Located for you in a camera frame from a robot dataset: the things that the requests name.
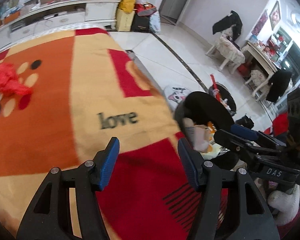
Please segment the red orange patterned blanket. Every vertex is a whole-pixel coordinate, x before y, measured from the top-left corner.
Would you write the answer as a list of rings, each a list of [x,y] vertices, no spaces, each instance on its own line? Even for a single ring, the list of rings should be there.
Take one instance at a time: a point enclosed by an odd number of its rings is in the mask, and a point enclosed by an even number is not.
[[[186,239],[200,196],[188,184],[166,100],[99,28],[67,30],[0,53],[27,97],[0,102],[0,222],[16,235],[53,167],[77,167],[111,137],[120,155],[97,193],[111,239]]]

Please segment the white TV cabinet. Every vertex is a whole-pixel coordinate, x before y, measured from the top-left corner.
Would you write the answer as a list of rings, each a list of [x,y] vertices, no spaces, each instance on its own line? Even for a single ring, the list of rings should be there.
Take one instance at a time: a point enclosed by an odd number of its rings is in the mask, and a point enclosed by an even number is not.
[[[62,26],[96,23],[115,28],[121,0],[62,0],[44,4],[0,27],[0,51],[23,38]]]

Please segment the black trash bag bin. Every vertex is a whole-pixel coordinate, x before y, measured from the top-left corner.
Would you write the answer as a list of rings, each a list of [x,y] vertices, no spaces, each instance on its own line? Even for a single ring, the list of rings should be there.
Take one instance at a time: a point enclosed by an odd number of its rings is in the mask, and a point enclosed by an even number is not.
[[[191,147],[194,147],[189,133],[186,132],[184,119],[191,119],[196,125],[208,125],[209,122],[217,129],[230,131],[230,127],[235,123],[226,108],[213,96],[196,91],[190,93],[174,111],[174,119],[179,129],[185,135]],[[200,153],[203,160],[211,161],[219,168],[224,170],[233,169],[239,161],[236,153],[226,149],[225,153],[217,152],[216,155],[211,153]]]

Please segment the black shopping bag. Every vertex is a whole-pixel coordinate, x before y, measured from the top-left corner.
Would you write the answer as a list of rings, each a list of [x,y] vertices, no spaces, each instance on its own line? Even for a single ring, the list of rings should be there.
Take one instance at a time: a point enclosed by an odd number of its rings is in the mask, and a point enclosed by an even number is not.
[[[130,31],[148,33],[149,32],[149,16],[139,16],[138,14],[135,14]]]

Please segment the yellow bag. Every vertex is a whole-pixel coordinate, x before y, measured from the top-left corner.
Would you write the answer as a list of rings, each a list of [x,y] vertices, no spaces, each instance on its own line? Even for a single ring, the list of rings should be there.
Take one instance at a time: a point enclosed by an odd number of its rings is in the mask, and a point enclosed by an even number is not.
[[[123,12],[130,14],[134,11],[136,0],[121,0],[118,8]]]

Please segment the orange white snack bag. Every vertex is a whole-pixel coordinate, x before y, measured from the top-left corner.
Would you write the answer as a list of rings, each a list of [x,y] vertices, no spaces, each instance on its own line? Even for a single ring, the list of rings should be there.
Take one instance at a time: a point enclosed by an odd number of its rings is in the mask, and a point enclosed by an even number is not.
[[[212,122],[208,122],[207,127],[211,131],[212,138],[210,144],[212,146],[212,151],[209,153],[200,153],[200,154],[202,155],[204,160],[212,160],[217,158],[222,153],[226,152],[226,149],[223,146],[217,144],[217,142],[215,142],[214,135],[217,132],[217,129],[215,128],[214,124]]]

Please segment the white chair with jacket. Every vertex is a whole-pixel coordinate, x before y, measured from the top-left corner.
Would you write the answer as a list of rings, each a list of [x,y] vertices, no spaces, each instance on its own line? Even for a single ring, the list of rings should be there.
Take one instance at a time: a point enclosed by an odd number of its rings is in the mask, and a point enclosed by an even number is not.
[[[236,40],[240,37],[243,23],[239,14],[235,11],[230,11],[230,14],[216,22],[212,26],[212,34],[220,33],[220,37],[216,39],[214,45],[206,53],[211,56],[218,51],[224,57],[219,70],[222,71],[229,63],[232,64],[233,70],[245,62],[245,56],[241,51]]]

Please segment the chair with black garment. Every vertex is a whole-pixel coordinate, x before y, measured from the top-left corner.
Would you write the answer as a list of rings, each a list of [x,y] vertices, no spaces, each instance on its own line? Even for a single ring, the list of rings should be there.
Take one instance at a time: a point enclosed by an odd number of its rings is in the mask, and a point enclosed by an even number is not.
[[[281,98],[292,83],[292,73],[287,70],[279,69],[273,75],[266,77],[260,70],[253,69],[249,79],[244,83],[253,82],[256,86],[253,96],[260,90],[261,97],[266,97],[268,102],[276,103]]]

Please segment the red crumpled plastic bag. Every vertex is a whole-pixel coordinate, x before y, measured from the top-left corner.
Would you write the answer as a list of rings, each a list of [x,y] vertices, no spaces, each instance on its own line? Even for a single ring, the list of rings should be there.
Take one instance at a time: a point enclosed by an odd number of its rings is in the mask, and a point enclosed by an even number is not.
[[[33,93],[30,87],[19,82],[19,76],[13,64],[0,63],[0,93],[4,96],[31,95]]]

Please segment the black shoes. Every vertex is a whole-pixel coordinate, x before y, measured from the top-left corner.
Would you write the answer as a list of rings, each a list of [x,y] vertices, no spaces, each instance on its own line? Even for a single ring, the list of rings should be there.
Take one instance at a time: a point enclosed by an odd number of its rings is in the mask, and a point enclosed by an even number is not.
[[[248,117],[246,114],[243,117],[241,117],[240,119],[236,120],[235,124],[243,126],[248,129],[253,129],[253,127],[254,127],[253,120],[250,117]]]

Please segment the white medicine box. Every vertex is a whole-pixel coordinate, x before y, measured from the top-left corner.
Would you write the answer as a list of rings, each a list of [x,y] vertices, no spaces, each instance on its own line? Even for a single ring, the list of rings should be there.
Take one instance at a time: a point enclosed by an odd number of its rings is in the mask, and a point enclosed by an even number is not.
[[[211,131],[205,125],[195,125],[192,119],[183,118],[186,135],[195,151],[209,153],[212,151]]]

